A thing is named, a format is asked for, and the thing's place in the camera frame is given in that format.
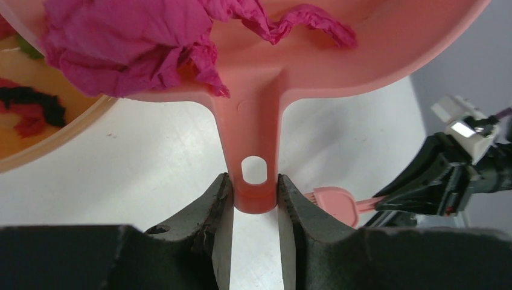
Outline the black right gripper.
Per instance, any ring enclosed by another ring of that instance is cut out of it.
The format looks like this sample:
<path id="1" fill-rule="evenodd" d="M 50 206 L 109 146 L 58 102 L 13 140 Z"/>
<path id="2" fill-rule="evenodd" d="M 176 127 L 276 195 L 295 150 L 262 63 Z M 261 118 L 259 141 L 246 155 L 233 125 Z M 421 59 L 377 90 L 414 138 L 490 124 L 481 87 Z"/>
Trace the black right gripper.
<path id="1" fill-rule="evenodd" d="M 375 204 L 378 212 L 363 227 L 416 227 L 415 214 L 457 214 L 473 194 L 506 190 L 511 190 L 511 143 L 492 144 L 473 164 L 453 137 L 437 133 L 375 194 L 381 199 Z"/>

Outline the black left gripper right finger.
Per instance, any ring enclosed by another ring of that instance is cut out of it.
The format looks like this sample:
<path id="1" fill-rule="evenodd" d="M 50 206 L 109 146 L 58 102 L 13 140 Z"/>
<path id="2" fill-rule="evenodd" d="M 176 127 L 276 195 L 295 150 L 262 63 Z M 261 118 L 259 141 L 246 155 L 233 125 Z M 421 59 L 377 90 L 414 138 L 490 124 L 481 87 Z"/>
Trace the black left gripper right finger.
<path id="1" fill-rule="evenodd" d="M 312 204 L 287 175 L 277 181 L 278 229 L 285 289 L 400 289 L 371 260 L 365 235 Z"/>

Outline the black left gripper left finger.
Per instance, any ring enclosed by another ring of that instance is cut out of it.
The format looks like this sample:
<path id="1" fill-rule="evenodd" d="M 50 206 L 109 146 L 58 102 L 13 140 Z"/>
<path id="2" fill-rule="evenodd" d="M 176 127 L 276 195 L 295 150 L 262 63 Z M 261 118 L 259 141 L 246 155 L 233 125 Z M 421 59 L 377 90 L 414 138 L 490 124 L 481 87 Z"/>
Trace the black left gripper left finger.
<path id="1" fill-rule="evenodd" d="M 195 201 L 145 232 L 120 228 L 100 289 L 229 289 L 233 188 L 221 173 Z"/>

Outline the pink hand brush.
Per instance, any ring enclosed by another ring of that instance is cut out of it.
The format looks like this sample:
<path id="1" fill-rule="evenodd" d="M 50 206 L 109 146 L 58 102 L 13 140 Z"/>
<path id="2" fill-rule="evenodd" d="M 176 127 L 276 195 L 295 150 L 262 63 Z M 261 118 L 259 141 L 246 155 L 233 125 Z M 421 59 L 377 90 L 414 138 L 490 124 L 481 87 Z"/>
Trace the pink hand brush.
<path id="1" fill-rule="evenodd" d="M 361 214 L 374 211 L 376 204 L 384 198 L 381 196 L 357 201 L 350 192 L 340 187 L 315 188 L 304 194 L 304 197 L 352 228 L 358 225 Z"/>

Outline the pink plastic dustpan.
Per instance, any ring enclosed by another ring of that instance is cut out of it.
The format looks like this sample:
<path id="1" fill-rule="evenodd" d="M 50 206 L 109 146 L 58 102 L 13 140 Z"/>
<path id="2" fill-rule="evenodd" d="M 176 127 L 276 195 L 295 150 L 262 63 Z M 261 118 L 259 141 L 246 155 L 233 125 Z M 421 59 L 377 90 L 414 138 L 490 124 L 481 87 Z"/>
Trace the pink plastic dustpan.
<path id="1" fill-rule="evenodd" d="M 44 2 L 2 1 L 1 15 L 46 56 L 40 42 L 47 31 Z M 487 6 L 487 1 L 260 2 L 274 21 L 296 5 L 315 5 L 349 26 L 357 44 L 340 46 L 305 25 L 271 44 L 239 20 L 214 21 L 210 38 L 228 97 L 198 82 L 192 64 L 179 68 L 181 82 L 174 88 L 123 97 L 208 108 L 219 131 L 234 204 L 249 214 L 266 213 L 277 204 L 281 116 L 288 105 L 364 94 L 394 83 L 439 55 Z"/>

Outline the black paper scrap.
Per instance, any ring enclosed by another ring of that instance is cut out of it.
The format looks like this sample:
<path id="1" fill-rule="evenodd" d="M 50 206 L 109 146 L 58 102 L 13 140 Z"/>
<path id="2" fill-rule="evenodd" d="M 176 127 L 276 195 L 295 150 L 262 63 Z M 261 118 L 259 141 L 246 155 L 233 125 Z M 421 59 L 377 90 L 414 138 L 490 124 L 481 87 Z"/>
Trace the black paper scrap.
<path id="1" fill-rule="evenodd" d="M 55 127 L 67 125 L 66 109 L 59 97 L 28 86 L 1 87 L 1 109 L 21 117 L 42 119 Z"/>

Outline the orange plastic bucket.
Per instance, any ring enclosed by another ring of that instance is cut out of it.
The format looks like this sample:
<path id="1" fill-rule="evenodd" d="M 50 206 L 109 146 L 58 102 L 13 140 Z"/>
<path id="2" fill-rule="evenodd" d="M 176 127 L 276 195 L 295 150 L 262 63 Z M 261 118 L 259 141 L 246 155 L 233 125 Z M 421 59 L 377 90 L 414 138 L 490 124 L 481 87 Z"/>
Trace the orange plastic bucket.
<path id="1" fill-rule="evenodd" d="M 1 172 L 64 145 L 115 103 L 78 92 L 5 20 L 1 21 Z"/>

